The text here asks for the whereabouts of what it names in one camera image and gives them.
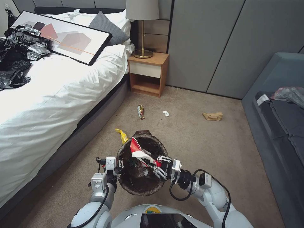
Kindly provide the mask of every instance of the picture frame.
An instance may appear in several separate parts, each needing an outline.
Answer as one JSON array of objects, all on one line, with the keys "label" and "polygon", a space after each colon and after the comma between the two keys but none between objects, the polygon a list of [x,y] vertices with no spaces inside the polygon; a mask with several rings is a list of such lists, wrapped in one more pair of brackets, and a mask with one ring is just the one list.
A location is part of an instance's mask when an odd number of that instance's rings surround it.
[{"label": "picture frame", "polygon": [[28,11],[23,11],[11,27],[26,24],[40,31],[40,36],[51,39],[51,52],[89,66],[96,61],[112,38],[112,34],[105,31]]}]

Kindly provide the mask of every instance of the black cable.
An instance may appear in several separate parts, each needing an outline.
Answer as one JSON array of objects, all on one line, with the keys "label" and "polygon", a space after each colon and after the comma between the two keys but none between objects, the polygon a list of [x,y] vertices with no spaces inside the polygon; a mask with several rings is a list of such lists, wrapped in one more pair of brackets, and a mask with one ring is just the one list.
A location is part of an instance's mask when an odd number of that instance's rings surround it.
[{"label": "black cable", "polygon": [[[175,184],[176,178],[177,178],[177,172],[174,174],[173,181],[172,181],[172,183],[171,183],[171,185],[170,185],[170,188],[169,188],[169,192],[170,192],[171,196],[172,196],[174,199],[176,199],[176,200],[178,200],[178,201],[184,201],[184,200],[188,199],[188,198],[191,196],[192,186],[193,186],[193,179],[195,178],[195,174],[196,174],[198,171],[202,171],[202,172],[204,172],[204,173],[208,173],[208,172],[206,172],[206,171],[203,170],[203,169],[198,169],[198,170],[196,170],[196,171],[194,172],[194,174],[192,175],[192,179],[191,179],[191,186],[190,186],[189,194],[188,194],[186,197],[184,197],[184,198],[177,198],[175,195],[173,195],[173,193],[172,193],[172,191],[171,191],[172,186]],[[228,189],[227,189],[221,182],[219,182],[215,177],[212,176],[212,178],[213,178],[217,183],[219,183],[219,184],[226,190],[226,192],[228,193],[228,205],[227,205],[227,209],[226,209],[225,215],[224,215],[224,217],[223,217],[223,222],[222,222],[222,228],[225,228],[225,221],[226,221],[226,218],[227,218],[227,216],[228,216],[228,212],[229,212],[230,204],[231,204],[230,192],[229,192]]]},{"label": "black cable", "polygon": [[92,217],[90,217],[87,221],[85,221],[83,224],[81,224],[79,226],[73,226],[73,227],[71,227],[71,224],[69,224],[66,228],[82,228],[82,227],[88,225],[93,220],[93,218],[98,214],[98,212],[100,211],[100,209],[104,205],[105,200],[107,199],[107,196],[108,196],[108,193],[109,193],[109,187],[106,185],[105,188],[107,190],[107,193],[105,194],[105,197],[104,197],[103,201],[101,202],[101,205],[99,206],[99,208],[97,209],[97,211],[92,215]]}]

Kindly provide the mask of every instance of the brass lamp base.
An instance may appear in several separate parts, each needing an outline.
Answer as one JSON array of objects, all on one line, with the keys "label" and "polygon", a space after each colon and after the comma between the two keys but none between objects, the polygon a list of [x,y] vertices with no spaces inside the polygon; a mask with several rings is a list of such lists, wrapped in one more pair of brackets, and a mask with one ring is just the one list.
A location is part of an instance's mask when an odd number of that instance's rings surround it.
[{"label": "brass lamp base", "polygon": [[144,54],[143,54],[141,49],[136,49],[133,52],[133,56],[136,57],[136,58],[146,59],[146,58],[152,57],[153,56],[153,52],[150,51],[150,50],[146,50],[145,49]]}]

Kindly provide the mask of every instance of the gray bed frame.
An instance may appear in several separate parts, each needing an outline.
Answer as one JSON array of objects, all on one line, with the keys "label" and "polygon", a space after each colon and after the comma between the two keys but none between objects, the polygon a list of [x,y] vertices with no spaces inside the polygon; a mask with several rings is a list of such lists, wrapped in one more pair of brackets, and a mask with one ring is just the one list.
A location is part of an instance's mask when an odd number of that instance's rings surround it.
[{"label": "gray bed frame", "polygon": [[[59,8],[59,7],[36,7],[35,12],[38,14],[59,14],[64,12],[71,12],[79,8]],[[86,12],[91,14],[102,11],[103,13],[122,12],[124,9],[96,9],[85,8]],[[137,21],[131,24],[130,39],[132,43],[138,42],[138,25]],[[76,153],[78,153],[87,143],[89,143],[97,133],[108,122],[111,116],[122,104],[128,90],[128,80],[124,76],[124,82],[116,86],[116,91],[110,98],[101,106],[94,108],[81,121],[81,126],[73,132],[73,134],[59,147],[53,156],[42,166],[34,179],[27,183],[20,191],[18,191],[6,204],[0,208],[0,219],[2,219],[12,208],[14,208],[28,193],[44,181],[49,175],[60,168]]]}]

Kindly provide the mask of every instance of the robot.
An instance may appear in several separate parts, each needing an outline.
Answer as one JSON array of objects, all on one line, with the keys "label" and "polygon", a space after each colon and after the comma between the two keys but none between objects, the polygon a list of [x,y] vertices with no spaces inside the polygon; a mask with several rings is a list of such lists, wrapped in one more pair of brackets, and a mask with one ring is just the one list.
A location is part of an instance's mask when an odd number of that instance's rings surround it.
[{"label": "robot", "polygon": [[[211,228],[179,210],[155,204],[135,206],[112,219],[109,211],[114,201],[116,181],[124,165],[116,156],[96,160],[105,166],[105,172],[93,175],[93,193],[89,203],[76,213],[67,228]],[[191,195],[196,197],[209,213],[214,228],[253,228],[247,218],[232,205],[229,191],[209,173],[198,169],[191,175],[181,168],[180,160],[163,156],[159,156],[157,160],[163,166],[161,169],[155,167],[153,172],[162,180],[170,180],[169,190],[172,197],[180,201]],[[187,197],[180,199],[173,195],[171,189],[175,184],[188,192]]]}]

